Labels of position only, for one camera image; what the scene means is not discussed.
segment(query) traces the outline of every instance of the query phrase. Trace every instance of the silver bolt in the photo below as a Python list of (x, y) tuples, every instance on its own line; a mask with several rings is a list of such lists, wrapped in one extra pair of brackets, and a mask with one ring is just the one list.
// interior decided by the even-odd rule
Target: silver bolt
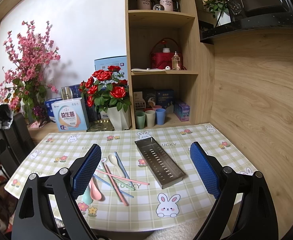
[(29, 179), (32, 180), (32, 179), (35, 179), (36, 177), (36, 174), (35, 173), (32, 173), (30, 176), (29, 176)]
[(67, 172), (68, 172), (68, 169), (67, 169), (67, 168), (62, 168), (62, 169), (60, 169), (60, 171), (59, 171), (59, 173), (60, 173), (61, 175), (66, 174)]
[(231, 169), (229, 166), (225, 166), (225, 167), (223, 168), (223, 171), (224, 171), (225, 173), (231, 173), (231, 172), (232, 172), (232, 169)]
[(262, 177), (263, 177), (263, 174), (262, 174), (261, 172), (259, 172), (259, 171), (257, 171), (257, 172), (255, 173), (255, 175), (256, 175), (258, 178), (262, 178)]

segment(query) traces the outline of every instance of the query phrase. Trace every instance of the stainless steel tray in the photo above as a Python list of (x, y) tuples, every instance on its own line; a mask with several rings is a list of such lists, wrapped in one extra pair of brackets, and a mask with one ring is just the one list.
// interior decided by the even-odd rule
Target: stainless steel tray
[(135, 144), (162, 189), (180, 182), (186, 175), (153, 137)]

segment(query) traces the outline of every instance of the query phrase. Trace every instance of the white flower pot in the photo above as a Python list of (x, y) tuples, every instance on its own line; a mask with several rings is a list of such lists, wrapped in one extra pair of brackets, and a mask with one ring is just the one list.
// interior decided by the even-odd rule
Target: white flower pot
[(116, 131), (127, 130), (131, 126), (130, 107), (125, 113), (123, 107), (120, 111), (116, 107), (111, 107), (107, 110), (107, 115)]
[[(219, 19), (220, 13), (221, 12), (215, 13), (215, 17), (217, 18), (217, 20)], [(220, 20), (218, 22), (218, 26), (226, 24), (226, 23), (230, 23), (230, 22), (231, 22), (231, 19), (230, 19), (229, 11), (227, 11), (227, 12), (223, 11), (222, 15), (220, 17)]]

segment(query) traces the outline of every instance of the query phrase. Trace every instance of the green plaid tablecloth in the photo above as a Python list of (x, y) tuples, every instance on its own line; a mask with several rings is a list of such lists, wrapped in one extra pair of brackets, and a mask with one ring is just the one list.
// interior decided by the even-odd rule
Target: green plaid tablecloth
[[(134, 143), (141, 137), (137, 133), (144, 134), (146, 131), (187, 174), (181, 182), (162, 190), (155, 181)], [(101, 147), (102, 157), (108, 157), (110, 153), (117, 151), (130, 178), (149, 182), (150, 185), (134, 183), (135, 191), (120, 187), (133, 196), (124, 195), (129, 203), (129, 206), (124, 206), (113, 188), (98, 180), (97, 186), (103, 195), (103, 201), (94, 200), (92, 204), (86, 205), (82, 196), (76, 200), (89, 226), (109, 231), (147, 231), (171, 227), (206, 217), (215, 201), (207, 193), (190, 159), (189, 148), (194, 141), (198, 141), (209, 155), (215, 156), (222, 166), (230, 166), (236, 172), (247, 174), (256, 171), (245, 156), (209, 123), (144, 130), (50, 133), (22, 162), (5, 189), (19, 198), (29, 174), (35, 172), (40, 177), (53, 175), (61, 168), (71, 166), (75, 159), (84, 156), (90, 146), (96, 143)], [(107, 164), (111, 173), (119, 175), (109, 161)], [(106, 175), (97, 171), (95, 174), (109, 182)], [(175, 194), (181, 197), (176, 203), (179, 210), (176, 217), (157, 215), (160, 193), (164, 193), (168, 199)], [(50, 196), (50, 199), (54, 216), (61, 219), (54, 196)]]

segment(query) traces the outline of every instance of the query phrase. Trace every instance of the red bag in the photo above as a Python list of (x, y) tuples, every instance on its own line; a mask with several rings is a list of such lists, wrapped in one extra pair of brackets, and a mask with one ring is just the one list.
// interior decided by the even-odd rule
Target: red bag
[[(160, 40), (157, 44), (154, 45), (154, 47), (151, 49), (150, 52), (150, 61), (151, 61), (151, 68), (158, 68), (158, 69), (165, 69), (166, 66), (169, 66), (172, 69), (172, 57), (174, 56), (174, 53), (164, 53), (164, 52), (155, 52), (153, 53), (156, 46), (164, 41), (165, 39), (169, 39), (175, 42), (177, 45), (179, 51), (182, 51), (178, 43), (171, 38), (163, 38)], [(181, 53), (178, 53), (180, 59), (181, 59), (181, 69), (185, 70), (186, 68), (183, 66), (183, 57)]]

